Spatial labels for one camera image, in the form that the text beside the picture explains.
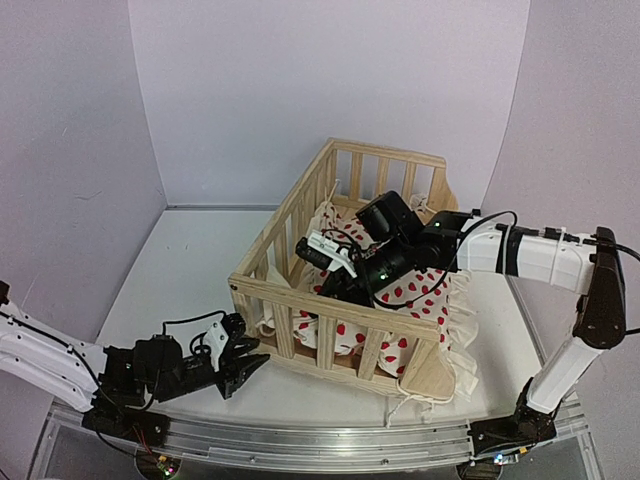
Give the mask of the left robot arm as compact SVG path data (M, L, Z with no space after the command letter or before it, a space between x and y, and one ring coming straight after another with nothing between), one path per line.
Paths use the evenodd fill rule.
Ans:
M238 313L208 313L210 327L188 347L167 331L130 348L87 343L27 315L1 285L1 369L62 399L75 410L95 409L114 437L134 428L130 409L144 410L211 386L229 399L268 360L246 334Z

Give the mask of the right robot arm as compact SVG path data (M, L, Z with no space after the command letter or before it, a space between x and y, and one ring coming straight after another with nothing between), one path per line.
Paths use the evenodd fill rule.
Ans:
M373 244L362 247L343 229L312 229L296 246L299 256L328 272L324 297L367 307L399 310L380 292L406 274L430 269L442 276L458 271L491 272L534 280L578 294L577 320L569 339L547 360L526 390L525 404L509 414L503 433L524 443L540 430L542 414L561 399L604 350L630 335L626 288L619 255L632 249L599 227L591 235L563 229L531 229L500 223L495 215L440 211L428 222L395 191L356 213Z

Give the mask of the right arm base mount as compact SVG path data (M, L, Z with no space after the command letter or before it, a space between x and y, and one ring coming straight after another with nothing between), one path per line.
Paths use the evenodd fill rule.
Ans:
M471 459L482 460L498 455L511 455L522 448L530 449L556 437L555 418L560 404L550 413L530 407L522 392L511 415L470 424Z

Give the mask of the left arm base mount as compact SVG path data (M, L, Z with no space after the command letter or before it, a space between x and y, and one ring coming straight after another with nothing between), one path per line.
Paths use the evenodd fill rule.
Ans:
M99 397L83 414L85 429L110 437L137 441L148 447L162 447L167 439L170 418L166 415L115 405Z

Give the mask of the strawberry print ruffled mattress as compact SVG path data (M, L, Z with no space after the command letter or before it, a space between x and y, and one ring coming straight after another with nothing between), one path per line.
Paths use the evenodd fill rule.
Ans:
M337 317L320 317L304 304L290 308L293 357L280 353L274 296L262 302L255 324L264 351L286 368L324 380L345 383L382 395L412 395L448 403L468 399L479 379L468 346L478 334L470 306L466 273L411 271L376 296L404 308L385 308L384 322L370 329L351 317L352 308Z

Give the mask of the wooden pet bed frame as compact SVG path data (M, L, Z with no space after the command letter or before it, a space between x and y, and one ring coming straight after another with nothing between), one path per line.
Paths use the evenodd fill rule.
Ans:
M324 299L298 288L303 264L293 254L294 243L323 200L332 200L339 212L349 214L365 205L361 186L366 159L377 161L375 193L387 187L391 163L401 162L401 195L408 200L415 191L418 169L427 167L432 171L429 212L457 209L444 158L330 138L230 275L233 304L251 336L258 335L258 321L265 317L265 307L271 307L275 335L259 349L288 369L381 395L407 392L431 401L450 400L455 391L454 369L444 357L434 326L397 313ZM388 333L417 341L400 378L378 366Z

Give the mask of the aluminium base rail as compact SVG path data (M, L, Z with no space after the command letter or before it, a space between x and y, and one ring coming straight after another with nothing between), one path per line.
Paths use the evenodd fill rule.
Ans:
M516 395L480 392L433 405L302 378L247 386L224 400L208 388L151 412L170 418L161 452L275 471L414 470L471 459L476 415L509 414Z

